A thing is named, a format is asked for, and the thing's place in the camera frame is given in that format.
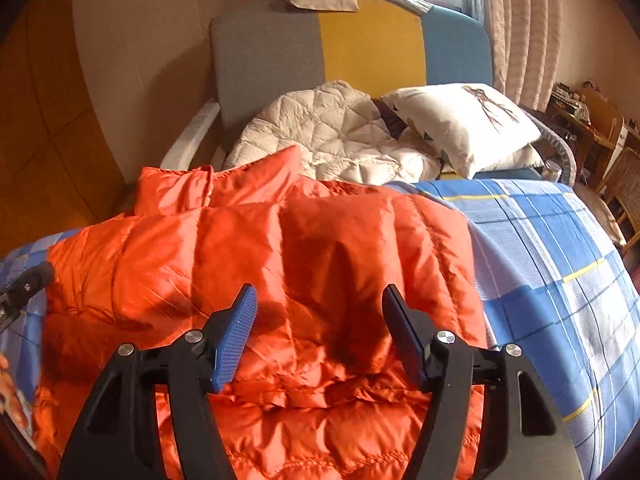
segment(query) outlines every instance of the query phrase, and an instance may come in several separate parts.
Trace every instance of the yellow backrest panel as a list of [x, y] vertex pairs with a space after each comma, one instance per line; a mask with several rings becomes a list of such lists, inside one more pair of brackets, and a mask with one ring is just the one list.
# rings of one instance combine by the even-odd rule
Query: yellow backrest panel
[[385, 0], [358, 0], [358, 12], [318, 12], [324, 78], [373, 98], [427, 81], [420, 17]]

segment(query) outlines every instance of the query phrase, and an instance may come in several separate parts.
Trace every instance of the pillow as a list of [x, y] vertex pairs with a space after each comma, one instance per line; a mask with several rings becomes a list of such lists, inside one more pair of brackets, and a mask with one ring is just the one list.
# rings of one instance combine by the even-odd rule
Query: pillow
[[484, 84], [401, 88], [382, 100], [465, 178], [540, 137], [524, 111]]
[[[497, 164], [482, 168], [480, 171], [521, 170], [522, 168], [542, 168], [544, 165], [545, 161], [542, 160], [542, 157], [536, 149], [530, 144], [527, 144], [524, 148], [516, 150]], [[453, 168], [445, 165], [442, 172], [453, 173]]]

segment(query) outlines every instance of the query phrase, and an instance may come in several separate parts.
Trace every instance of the beige quilted blanket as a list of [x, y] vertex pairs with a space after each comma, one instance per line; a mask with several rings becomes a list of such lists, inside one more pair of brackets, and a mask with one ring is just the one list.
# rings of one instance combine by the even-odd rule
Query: beige quilted blanket
[[370, 97], [344, 81], [283, 95], [258, 114], [225, 162], [225, 169], [254, 162], [296, 144], [301, 174], [380, 186], [418, 182], [440, 174], [440, 161], [412, 129], [393, 139]]

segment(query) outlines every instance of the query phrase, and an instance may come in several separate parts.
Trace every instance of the plaid fabric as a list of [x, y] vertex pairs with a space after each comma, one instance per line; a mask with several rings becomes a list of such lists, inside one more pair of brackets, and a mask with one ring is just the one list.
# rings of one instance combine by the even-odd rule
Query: plaid fabric
[[618, 252], [563, 184], [392, 183], [463, 212], [490, 346], [516, 342], [552, 394], [586, 479], [640, 417], [639, 298]]
[[[0, 286], [9, 284], [24, 270], [43, 262], [49, 247], [76, 232], [47, 236], [7, 254], [4, 260], [0, 260]], [[47, 296], [43, 290], [31, 298], [22, 316], [0, 334], [0, 352], [9, 359], [10, 374], [30, 404], [40, 377], [40, 337], [46, 310]]]

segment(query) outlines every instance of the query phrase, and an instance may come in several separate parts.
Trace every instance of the sofa armrest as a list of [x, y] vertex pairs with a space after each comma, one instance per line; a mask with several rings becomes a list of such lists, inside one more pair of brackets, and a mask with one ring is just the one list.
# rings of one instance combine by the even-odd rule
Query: sofa armrest
[[551, 144], [553, 149], [555, 149], [558, 153], [560, 166], [562, 167], [560, 182], [562, 184], [567, 184], [567, 186], [569, 187], [573, 187], [575, 184], [577, 171], [575, 165], [575, 157], [573, 152], [569, 148], [569, 145], [564, 142], [564, 139], [562, 139], [562, 137], [556, 134], [548, 126], [545, 126], [527, 111], [525, 111], [525, 113], [540, 130], [540, 138], [546, 140], [549, 144]]
[[217, 102], [206, 102], [174, 142], [174, 145], [166, 152], [160, 163], [160, 168], [163, 170], [188, 170], [198, 146], [219, 113], [220, 105]]

